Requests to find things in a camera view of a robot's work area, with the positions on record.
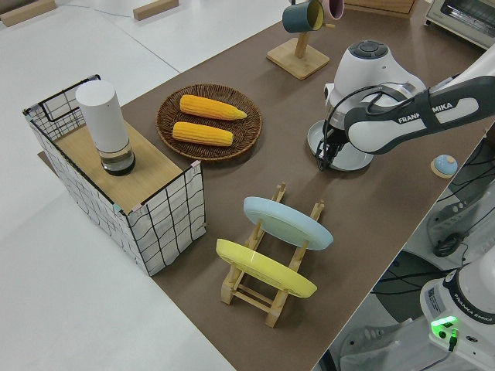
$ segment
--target green light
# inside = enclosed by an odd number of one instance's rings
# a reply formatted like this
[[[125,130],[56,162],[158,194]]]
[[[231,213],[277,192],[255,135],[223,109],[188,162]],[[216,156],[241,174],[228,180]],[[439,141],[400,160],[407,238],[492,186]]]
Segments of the green light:
[[[449,327],[449,325],[452,325],[453,322],[457,321],[457,317],[454,317],[453,315],[450,315],[448,317],[436,319],[435,321],[432,321],[432,331],[435,334],[436,337],[440,337],[439,333],[442,330],[443,327]],[[456,337],[456,330],[452,330],[452,336]]]

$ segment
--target white cylinder speaker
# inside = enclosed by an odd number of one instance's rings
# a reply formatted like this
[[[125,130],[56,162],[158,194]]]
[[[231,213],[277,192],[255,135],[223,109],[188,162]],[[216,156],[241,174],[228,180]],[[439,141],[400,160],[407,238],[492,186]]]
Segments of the white cylinder speaker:
[[[112,175],[128,174],[135,156],[113,85],[103,80],[83,83],[76,90],[76,100],[103,168]]]

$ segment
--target mug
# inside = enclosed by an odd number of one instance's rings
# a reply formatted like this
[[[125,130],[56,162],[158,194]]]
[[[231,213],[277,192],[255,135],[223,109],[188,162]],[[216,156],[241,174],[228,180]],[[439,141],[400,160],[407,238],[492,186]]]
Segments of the mug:
[[[343,0],[322,0],[323,12],[325,13],[325,22],[331,22],[342,17]]]
[[[323,25],[323,7],[319,0],[292,4],[282,13],[282,25],[290,33],[316,31]]]

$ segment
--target blue mug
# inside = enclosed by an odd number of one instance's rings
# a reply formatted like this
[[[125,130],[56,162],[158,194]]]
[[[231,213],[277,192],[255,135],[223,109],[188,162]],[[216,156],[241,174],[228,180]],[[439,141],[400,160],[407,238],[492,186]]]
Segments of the blue mug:
[[[290,33],[316,31],[323,26],[324,12],[319,0],[292,4],[282,13],[282,25]]]

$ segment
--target corn cob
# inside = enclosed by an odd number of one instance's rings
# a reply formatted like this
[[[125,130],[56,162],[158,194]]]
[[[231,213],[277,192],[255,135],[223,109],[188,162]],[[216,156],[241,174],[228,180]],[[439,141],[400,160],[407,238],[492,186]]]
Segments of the corn cob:
[[[231,104],[190,94],[181,96],[180,110],[185,114],[229,121],[239,120],[247,116],[245,112]]]
[[[172,137],[177,141],[221,147],[228,147],[234,141],[234,134],[230,131],[184,121],[178,121],[173,125]]]

